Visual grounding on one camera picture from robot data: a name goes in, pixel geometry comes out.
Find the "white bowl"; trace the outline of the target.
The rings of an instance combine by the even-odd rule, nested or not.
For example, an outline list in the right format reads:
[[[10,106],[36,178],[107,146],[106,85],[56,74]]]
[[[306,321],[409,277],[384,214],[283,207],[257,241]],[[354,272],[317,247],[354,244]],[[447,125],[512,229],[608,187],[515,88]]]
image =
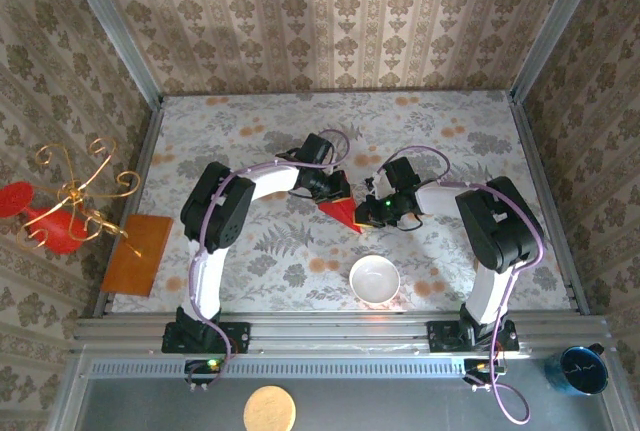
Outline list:
[[[400,274],[387,258],[368,255],[358,259],[351,267],[349,285],[360,301],[368,305],[382,305],[398,293]]]

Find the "floral tablecloth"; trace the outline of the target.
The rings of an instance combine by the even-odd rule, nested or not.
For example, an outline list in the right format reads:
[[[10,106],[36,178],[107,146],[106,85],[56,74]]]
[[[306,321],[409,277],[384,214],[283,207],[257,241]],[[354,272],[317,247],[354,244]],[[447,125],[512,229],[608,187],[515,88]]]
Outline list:
[[[429,179],[484,183],[510,178],[540,208],[510,104],[502,91],[374,92],[171,97],[144,185],[143,214],[177,218],[205,167],[272,160],[325,132],[346,155],[354,196],[392,154]],[[458,219],[407,216],[400,229],[355,232],[302,195],[254,203],[224,266],[225,312],[357,311],[352,265],[389,259],[400,287],[389,308],[457,311],[474,281],[474,255]]]

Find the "round cork coaster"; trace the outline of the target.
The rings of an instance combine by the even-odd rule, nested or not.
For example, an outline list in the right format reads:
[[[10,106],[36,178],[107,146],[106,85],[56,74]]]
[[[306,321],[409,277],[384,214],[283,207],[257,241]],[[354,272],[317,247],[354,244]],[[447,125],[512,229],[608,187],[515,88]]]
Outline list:
[[[246,431],[292,431],[295,420],[295,402],[278,386],[263,386],[254,391],[243,411]]]

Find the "red vase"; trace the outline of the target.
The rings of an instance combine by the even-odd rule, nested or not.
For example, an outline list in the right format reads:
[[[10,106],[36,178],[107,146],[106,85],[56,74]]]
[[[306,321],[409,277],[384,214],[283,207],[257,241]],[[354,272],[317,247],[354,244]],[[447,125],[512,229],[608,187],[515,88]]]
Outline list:
[[[86,189],[78,181],[54,192],[58,202],[51,207],[32,206],[35,187],[25,181],[0,189],[0,218],[21,216],[25,222],[17,242],[27,248],[45,247],[58,255],[71,254],[104,230],[99,212],[85,206]]]

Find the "aluminium frame post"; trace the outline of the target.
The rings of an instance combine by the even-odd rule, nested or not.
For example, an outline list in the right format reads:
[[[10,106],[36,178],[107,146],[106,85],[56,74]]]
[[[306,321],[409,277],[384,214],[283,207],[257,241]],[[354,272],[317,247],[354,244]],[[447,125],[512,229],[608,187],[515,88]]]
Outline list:
[[[516,76],[510,97],[522,103],[535,84],[581,0],[555,0]]]
[[[114,0],[87,0],[87,2],[137,89],[151,110],[158,112],[161,108],[162,92],[144,60],[141,49],[127,27],[123,13],[117,9]]]

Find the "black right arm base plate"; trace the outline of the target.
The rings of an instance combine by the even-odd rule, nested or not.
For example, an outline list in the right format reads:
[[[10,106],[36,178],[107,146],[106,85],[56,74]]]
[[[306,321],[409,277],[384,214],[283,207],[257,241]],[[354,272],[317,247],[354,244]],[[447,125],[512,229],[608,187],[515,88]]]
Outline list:
[[[475,326],[464,320],[426,323],[429,349],[433,353],[488,351],[494,324]],[[499,351],[519,350],[515,323],[503,320],[498,326],[496,346]]]

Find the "grey metal shelf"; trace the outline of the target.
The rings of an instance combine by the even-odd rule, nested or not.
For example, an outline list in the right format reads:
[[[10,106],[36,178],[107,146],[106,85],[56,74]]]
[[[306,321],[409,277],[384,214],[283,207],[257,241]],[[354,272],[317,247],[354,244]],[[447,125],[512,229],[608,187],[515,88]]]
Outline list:
[[[74,358],[46,431],[245,431],[243,410],[263,386],[287,391],[292,431],[640,431],[616,353],[595,396],[551,388],[538,356],[511,359],[499,395],[447,379],[93,379],[96,359]]]

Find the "aluminium side rail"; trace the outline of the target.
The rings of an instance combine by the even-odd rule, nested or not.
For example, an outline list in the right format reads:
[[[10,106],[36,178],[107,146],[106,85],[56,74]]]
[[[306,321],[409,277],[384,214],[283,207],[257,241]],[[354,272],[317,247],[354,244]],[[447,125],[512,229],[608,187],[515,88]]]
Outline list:
[[[152,156],[160,134],[160,128],[163,118],[164,110],[162,109],[162,105],[159,105],[159,107],[153,110],[151,113],[147,131],[144,136],[137,165],[135,168],[135,171],[141,178],[140,187],[135,193],[126,198],[122,216],[119,222],[119,225],[121,227],[124,227],[127,224],[129,216],[131,214],[135,214],[139,209],[144,184],[148,176],[149,168],[151,166]],[[113,293],[100,291],[98,297],[96,298],[96,303],[91,317],[101,318],[105,314],[105,312],[110,309],[111,302],[113,301],[113,296]]]
[[[507,94],[512,117],[519,134],[532,181],[544,217],[547,236],[553,246],[560,272],[565,280],[565,288],[581,315],[591,315],[586,294],[580,281],[575,262],[570,251],[562,222],[553,199],[543,163],[527,119],[524,106]]]

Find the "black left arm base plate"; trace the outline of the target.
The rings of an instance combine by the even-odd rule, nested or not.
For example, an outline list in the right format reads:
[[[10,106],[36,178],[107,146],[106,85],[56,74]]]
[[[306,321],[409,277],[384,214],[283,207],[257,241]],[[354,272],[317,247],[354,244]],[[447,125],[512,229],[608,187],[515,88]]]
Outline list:
[[[248,323],[220,323],[219,326],[229,340],[232,354],[248,352]],[[165,327],[161,351],[165,354],[225,354],[226,344],[219,333],[206,324],[171,322]]]

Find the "aluminium frame cross rail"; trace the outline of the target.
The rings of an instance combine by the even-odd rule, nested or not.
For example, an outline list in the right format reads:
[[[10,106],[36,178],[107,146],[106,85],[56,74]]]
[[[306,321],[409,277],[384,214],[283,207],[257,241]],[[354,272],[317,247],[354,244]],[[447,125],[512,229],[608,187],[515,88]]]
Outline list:
[[[227,313],[222,322],[248,322],[250,356],[422,357],[429,353],[427,324],[455,320],[455,312],[260,312]],[[613,350],[604,317],[575,310],[512,311],[520,351],[517,358],[544,356],[572,345],[600,343]],[[75,345],[119,355],[160,350],[171,313],[115,313],[81,319]]]

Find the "orange wooden board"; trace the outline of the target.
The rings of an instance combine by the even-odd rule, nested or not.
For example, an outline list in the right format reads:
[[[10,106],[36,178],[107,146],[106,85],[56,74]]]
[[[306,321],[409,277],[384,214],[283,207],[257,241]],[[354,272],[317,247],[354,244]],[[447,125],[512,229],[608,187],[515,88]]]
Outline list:
[[[132,214],[107,267],[101,291],[149,297],[170,236],[173,219]]]

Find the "red paper sheet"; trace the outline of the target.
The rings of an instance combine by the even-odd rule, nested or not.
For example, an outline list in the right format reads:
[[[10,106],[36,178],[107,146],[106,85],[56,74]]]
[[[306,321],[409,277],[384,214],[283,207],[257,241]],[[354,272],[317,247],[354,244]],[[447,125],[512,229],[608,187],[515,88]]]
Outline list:
[[[320,211],[339,223],[347,226],[358,234],[362,233],[361,227],[355,223],[356,202],[353,197],[340,198],[336,201],[326,201],[318,203],[317,206]]]

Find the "dark blue mug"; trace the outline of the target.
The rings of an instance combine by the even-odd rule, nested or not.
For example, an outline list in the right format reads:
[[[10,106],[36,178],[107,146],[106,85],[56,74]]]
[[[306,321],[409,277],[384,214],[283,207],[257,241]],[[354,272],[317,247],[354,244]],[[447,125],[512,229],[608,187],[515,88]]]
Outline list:
[[[571,396],[593,396],[608,386],[609,373],[600,343],[572,346],[544,362],[544,374],[552,389]]]

